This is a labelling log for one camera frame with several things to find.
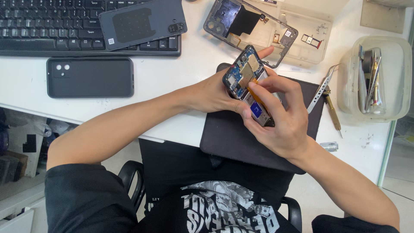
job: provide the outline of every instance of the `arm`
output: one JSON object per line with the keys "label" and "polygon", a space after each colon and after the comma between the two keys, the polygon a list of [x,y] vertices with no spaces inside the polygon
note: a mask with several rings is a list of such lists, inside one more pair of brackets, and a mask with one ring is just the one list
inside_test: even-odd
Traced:
{"label": "arm", "polygon": [[[289,162],[309,173],[344,212],[361,220],[390,225],[399,230],[400,217],[392,201],[368,178],[323,149],[306,135],[308,113],[300,85],[268,70],[269,78],[250,83],[253,92],[266,104],[274,128],[261,127],[251,117],[244,124],[257,140]],[[284,92],[285,110],[271,92]]]}
{"label": "arm", "polygon": [[[273,47],[269,47],[258,54],[263,58],[272,52]],[[155,125],[186,110],[242,113],[248,107],[229,97],[222,83],[225,73],[223,70],[192,86],[114,109],[81,124],[53,141],[48,151],[47,169],[62,164],[104,161]]]}

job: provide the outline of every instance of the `hand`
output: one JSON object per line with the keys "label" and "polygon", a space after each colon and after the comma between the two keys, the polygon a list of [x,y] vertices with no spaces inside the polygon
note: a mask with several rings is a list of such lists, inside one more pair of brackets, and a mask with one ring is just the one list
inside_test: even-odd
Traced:
{"label": "hand", "polygon": [[[273,49],[274,47],[270,46],[269,48],[258,51],[260,59],[270,55]],[[229,96],[226,86],[224,86],[222,81],[227,70],[222,70],[206,80],[184,88],[185,91],[189,92],[189,106],[191,109],[202,112],[231,110],[239,114],[242,114],[244,110],[250,111],[250,108],[245,103]]]}
{"label": "hand", "polygon": [[[275,127],[260,126],[250,117],[250,111],[242,115],[244,125],[260,143],[275,154],[288,160],[301,158],[308,149],[309,140],[312,140],[306,135],[308,111],[303,102],[301,86],[297,82],[278,76],[271,69],[266,70],[269,77],[258,84],[250,82],[249,87],[264,102],[273,116]],[[288,104],[286,110],[271,94],[275,92],[285,93]]]}

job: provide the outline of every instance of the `person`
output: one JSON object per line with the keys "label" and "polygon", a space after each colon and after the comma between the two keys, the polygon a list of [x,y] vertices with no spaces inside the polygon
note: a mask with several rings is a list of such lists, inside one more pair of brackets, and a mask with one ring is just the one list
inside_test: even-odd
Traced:
{"label": "person", "polygon": [[[270,55],[273,47],[258,52]],[[138,222],[122,181],[100,162],[155,125],[187,110],[239,113],[257,140],[309,173],[348,217],[321,215],[314,233],[399,230],[391,200],[369,179],[306,135],[308,113],[300,85],[267,69],[251,90],[275,127],[261,127],[250,108],[229,97],[221,71],[166,95],[114,109],[50,145],[45,180],[48,232],[297,233],[277,210],[293,174],[225,160],[213,168],[199,148],[140,140],[146,186],[145,217]],[[286,94],[285,109],[272,93]]]}

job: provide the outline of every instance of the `black keyboard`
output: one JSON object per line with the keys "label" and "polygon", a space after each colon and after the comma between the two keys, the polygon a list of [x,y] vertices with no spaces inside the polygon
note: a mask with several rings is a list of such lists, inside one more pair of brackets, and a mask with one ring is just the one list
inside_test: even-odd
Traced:
{"label": "black keyboard", "polygon": [[105,48],[98,15],[145,1],[0,0],[0,55],[180,56],[180,35]]}

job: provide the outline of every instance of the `gray phone back cover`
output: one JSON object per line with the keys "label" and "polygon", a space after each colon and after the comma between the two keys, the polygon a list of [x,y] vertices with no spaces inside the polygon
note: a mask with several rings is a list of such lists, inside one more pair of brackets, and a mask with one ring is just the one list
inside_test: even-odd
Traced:
{"label": "gray phone back cover", "polygon": [[[181,0],[153,0],[103,12],[99,15],[99,21],[109,50],[175,36],[187,31]],[[183,28],[174,30],[171,29],[172,25],[182,25]]]}

